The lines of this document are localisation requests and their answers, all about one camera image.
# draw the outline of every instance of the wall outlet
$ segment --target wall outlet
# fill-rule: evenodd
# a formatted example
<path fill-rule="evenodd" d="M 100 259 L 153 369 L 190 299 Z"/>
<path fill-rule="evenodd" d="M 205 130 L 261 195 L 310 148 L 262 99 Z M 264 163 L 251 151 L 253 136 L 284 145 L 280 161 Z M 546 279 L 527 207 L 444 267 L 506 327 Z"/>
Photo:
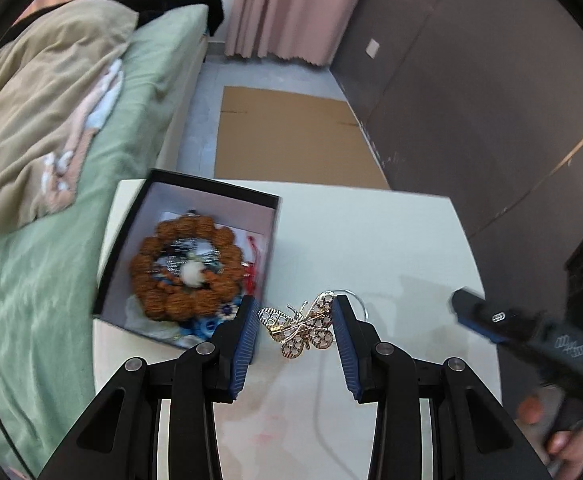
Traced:
<path fill-rule="evenodd" d="M 365 52 L 367 53 L 367 56 L 374 59 L 379 48 L 380 44 L 378 43 L 378 41 L 374 40 L 374 38 L 371 38 L 369 40 L 369 45 L 367 45 L 367 48 L 365 49 Z"/>

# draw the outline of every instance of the box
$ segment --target box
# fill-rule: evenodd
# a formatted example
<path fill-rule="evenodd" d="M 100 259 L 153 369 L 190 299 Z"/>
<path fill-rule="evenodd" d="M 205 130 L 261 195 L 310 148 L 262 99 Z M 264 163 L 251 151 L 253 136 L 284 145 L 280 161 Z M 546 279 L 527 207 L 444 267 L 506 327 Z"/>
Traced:
<path fill-rule="evenodd" d="M 151 320 L 144 315 L 142 303 L 134 296 L 130 273 L 132 258 L 139 253 L 144 238 L 155 234 L 160 221 L 195 210 L 198 215 L 214 218 L 216 227 L 232 229 L 235 244 L 243 250 L 243 261 L 255 263 L 253 296 L 261 303 L 280 203 L 280 197 L 252 189 L 181 173 L 152 170 L 134 199 L 112 246 L 98 288 L 93 316 L 129 332 L 179 348 L 190 348 L 208 339 L 218 323 L 235 316 L 240 298 L 222 305 L 214 316 L 194 317 L 181 323 Z M 198 240 L 197 251 L 209 250 L 209 243 L 207 246 L 206 243 Z"/>

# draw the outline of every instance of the tabletop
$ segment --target tabletop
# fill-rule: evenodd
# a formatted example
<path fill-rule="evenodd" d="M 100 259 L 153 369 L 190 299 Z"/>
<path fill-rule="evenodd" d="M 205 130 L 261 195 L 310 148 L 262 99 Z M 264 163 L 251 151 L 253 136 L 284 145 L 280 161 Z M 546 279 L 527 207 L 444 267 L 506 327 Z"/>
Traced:
<path fill-rule="evenodd" d="M 108 220 L 102 270 L 142 180 L 124 180 Z M 366 304 L 381 339 L 412 357 L 464 359 L 501 399 L 495 346 L 457 324 L 454 290 L 483 289 L 469 244 L 447 198 L 412 193 L 278 182 L 227 181 L 279 195 L 280 220 L 264 306 L 311 302 L 345 288 Z M 351 300 L 354 312 L 362 310 Z M 182 351 L 94 320 L 94 381 L 99 390 L 129 357 L 149 363 Z M 164 401 L 158 478 L 167 479 L 169 401 Z M 261 328 L 244 390 L 215 404 L 223 477 L 280 480 L 367 477 L 376 406 L 347 390 L 335 345 L 293 360 Z M 423 478 L 431 478 L 431 427 L 421 402 Z"/>

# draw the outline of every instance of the floor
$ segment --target floor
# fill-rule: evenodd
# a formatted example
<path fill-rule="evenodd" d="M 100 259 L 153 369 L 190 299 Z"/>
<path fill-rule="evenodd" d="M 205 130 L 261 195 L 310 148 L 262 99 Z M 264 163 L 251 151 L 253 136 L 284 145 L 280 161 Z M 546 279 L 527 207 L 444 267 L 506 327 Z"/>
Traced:
<path fill-rule="evenodd" d="M 283 90 L 345 101 L 334 76 L 326 68 L 273 59 L 235 60 L 208 56 L 190 104 L 178 155 L 178 171 L 214 177 L 216 138 L 225 86 Z"/>

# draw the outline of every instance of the green bed sheet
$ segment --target green bed sheet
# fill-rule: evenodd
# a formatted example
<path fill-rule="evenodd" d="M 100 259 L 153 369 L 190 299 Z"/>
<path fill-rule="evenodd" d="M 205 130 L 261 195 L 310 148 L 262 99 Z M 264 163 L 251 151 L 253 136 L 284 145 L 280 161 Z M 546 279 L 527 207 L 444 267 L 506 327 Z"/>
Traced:
<path fill-rule="evenodd" d="M 206 30 L 206 6 L 139 28 L 124 86 L 65 211 L 0 236 L 0 417 L 38 474 L 94 396 L 91 308 L 118 181 L 153 166 L 177 105 L 174 79 Z M 0 463 L 22 470 L 0 433 Z"/>

